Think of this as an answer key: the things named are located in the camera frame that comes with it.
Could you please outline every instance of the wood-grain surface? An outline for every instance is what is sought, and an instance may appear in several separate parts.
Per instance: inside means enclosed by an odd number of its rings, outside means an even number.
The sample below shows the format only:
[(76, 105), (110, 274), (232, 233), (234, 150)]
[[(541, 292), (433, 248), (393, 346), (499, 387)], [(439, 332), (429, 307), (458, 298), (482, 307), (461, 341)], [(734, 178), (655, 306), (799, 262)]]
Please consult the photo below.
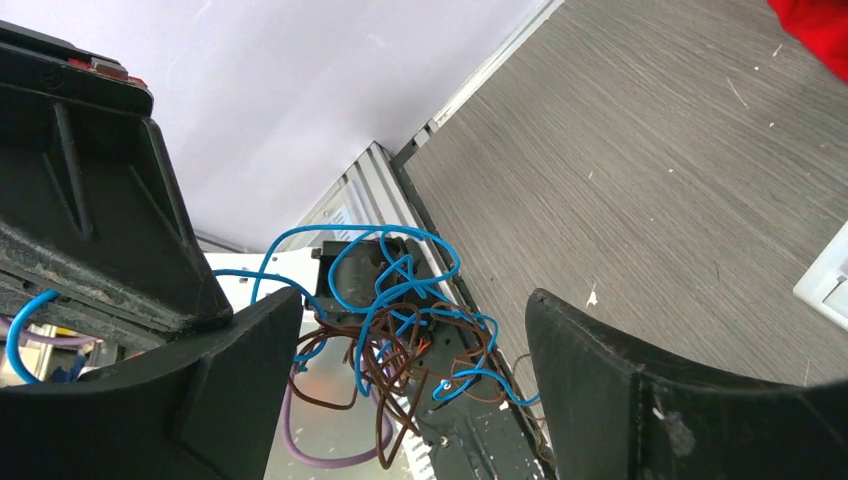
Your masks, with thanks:
[(765, 0), (574, 0), (407, 168), (508, 358), (544, 287), (696, 361), (815, 383), (848, 374), (848, 332), (792, 287), (848, 220), (846, 122), (848, 85)]

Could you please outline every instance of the white panel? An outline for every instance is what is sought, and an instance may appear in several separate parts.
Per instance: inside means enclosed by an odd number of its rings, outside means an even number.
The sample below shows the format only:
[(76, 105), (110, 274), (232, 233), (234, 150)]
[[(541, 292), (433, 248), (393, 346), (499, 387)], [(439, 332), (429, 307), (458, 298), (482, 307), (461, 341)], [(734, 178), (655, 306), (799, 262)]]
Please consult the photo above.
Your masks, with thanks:
[(848, 223), (795, 285), (795, 295), (848, 329)]
[(7, 0), (144, 79), (195, 228), (261, 249), (396, 150), (545, 0)]

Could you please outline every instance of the red object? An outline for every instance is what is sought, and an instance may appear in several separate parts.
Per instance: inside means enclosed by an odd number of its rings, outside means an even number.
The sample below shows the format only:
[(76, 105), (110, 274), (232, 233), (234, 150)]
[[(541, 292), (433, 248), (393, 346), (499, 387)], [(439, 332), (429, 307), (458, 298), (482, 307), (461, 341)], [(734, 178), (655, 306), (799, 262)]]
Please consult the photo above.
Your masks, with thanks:
[(783, 28), (848, 83), (848, 0), (769, 0)]

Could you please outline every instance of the purple wire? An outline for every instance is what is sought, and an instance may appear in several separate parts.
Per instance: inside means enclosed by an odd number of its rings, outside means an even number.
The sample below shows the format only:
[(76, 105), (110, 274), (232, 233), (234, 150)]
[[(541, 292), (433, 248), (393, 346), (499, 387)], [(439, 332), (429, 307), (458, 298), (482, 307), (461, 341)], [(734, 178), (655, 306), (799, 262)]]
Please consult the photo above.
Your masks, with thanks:
[[(376, 405), (377, 397), (374, 396), (374, 393), (371, 393), (371, 401)], [(309, 465), (310, 467), (315, 468), (345, 468), (352, 467), (354, 465), (359, 465), (360, 463), (365, 463), (368, 460), (377, 457), (377, 449), (372, 448), (367, 452), (362, 452), (359, 455), (353, 455), (350, 457), (342, 457), (342, 458), (318, 458), (307, 455), (300, 451), (297, 448), (297, 445), (294, 443), (294, 439), (291, 436), (291, 425), (289, 424), (291, 421), (291, 403), (292, 403), (292, 391), (291, 388), (286, 388), (286, 394), (283, 396), (283, 410), (282, 410), (282, 421), (280, 422), (280, 428), (283, 433), (283, 441), (286, 444), (286, 449), (288, 449), (289, 453), (292, 457), (297, 459), (299, 462)], [(389, 443), (392, 441), (392, 435), (394, 431), (392, 429), (392, 422), (389, 420), (388, 416), (383, 415), (383, 429), (385, 433), (383, 434), (383, 448), (389, 446)]]
[[(0, 315), (0, 325), (3, 325), (8, 330), (9, 326), (12, 325), (12, 319), (5, 315)], [(86, 343), (91, 343), (94, 341), (94, 339), (91, 337), (47, 337), (44, 335), (39, 335), (37, 333), (32, 333), (29, 330), (22, 330), (21, 338), (23, 338), (24, 340), (32, 340), (33, 342), (41, 342), (46, 343), (48, 345), (56, 345), (59, 347), (78, 347), (80, 345), (85, 345)]]

